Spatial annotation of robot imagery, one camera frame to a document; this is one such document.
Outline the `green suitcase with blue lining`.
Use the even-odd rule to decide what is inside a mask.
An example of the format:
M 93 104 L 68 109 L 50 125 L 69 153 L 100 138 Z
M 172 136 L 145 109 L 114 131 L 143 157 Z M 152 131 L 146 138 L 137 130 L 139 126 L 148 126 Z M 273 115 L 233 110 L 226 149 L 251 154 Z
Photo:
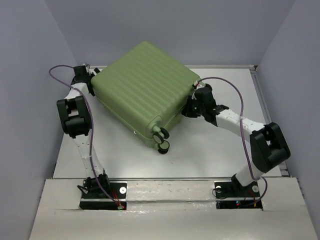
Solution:
M 200 76 L 143 41 L 91 79 L 95 98 L 147 146 L 166 154 L 169 131 Z

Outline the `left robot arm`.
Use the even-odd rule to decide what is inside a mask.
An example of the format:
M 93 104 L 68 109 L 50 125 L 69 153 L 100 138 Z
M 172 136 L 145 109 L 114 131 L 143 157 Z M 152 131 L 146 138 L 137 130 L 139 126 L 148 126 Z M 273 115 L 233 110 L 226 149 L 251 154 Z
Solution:
M 61 80 L 59 83 L 67 86 L 66 97 L 56 102 L 63 132 L 75 143 L 85 170 L 85 181 L 78 189 L 84 195 L 112 199 L 109 195 L 111 184 L 104 167 L 98 160 L 94 145 L 94 123 L 92 111 L 86 95 L 93 95 L 91 79 L 95 76 L 87 65 L 70 66 L 74 77 L 70 84 Z

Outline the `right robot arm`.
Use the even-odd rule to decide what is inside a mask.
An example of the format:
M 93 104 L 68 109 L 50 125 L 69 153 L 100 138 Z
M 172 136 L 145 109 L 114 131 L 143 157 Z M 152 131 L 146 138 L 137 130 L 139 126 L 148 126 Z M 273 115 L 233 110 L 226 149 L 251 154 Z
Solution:
M 228 106 L 217 104 L 209 84 L 192 86 L 192 95 L 188 96 L 182 110 L 187 118 L 203 117 L 204 120 L 218 128 L 228 130 L 241 137 L 247 158 L 246 166 L 235 173 L 229 189 L 235 196 L 242 196 L 249 185 L 291 156 L 288 144 L 280 126 L 274 122 L 263 124 L 243 116 L 244 100 L 240 97 L 240 113 Z

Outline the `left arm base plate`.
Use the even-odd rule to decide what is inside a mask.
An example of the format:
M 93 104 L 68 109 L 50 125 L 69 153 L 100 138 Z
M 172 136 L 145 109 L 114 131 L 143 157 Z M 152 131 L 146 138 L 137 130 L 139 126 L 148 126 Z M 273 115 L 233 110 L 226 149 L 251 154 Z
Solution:
M 110 182 L 110 190 L 106 190 L 110 198 L 99 187 L 87 190 L 84 186 L 78 185 L 77 188 L 81 192 L 79 208 L 82 210 L 124 211 L 127 209 L 128 183 L 126 181 Z

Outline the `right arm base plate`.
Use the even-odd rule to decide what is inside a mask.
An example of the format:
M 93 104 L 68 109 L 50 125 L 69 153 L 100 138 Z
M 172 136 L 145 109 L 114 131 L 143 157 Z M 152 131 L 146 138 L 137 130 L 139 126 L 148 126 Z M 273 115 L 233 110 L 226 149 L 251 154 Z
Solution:
M 234 190 L 231 186 L 231 181 L 214 183 L 211 193 L 216 199 L 218 210 L 263 209 L 262 202 L 259 201 L 261 195 L 256 181 L 239 190 Z

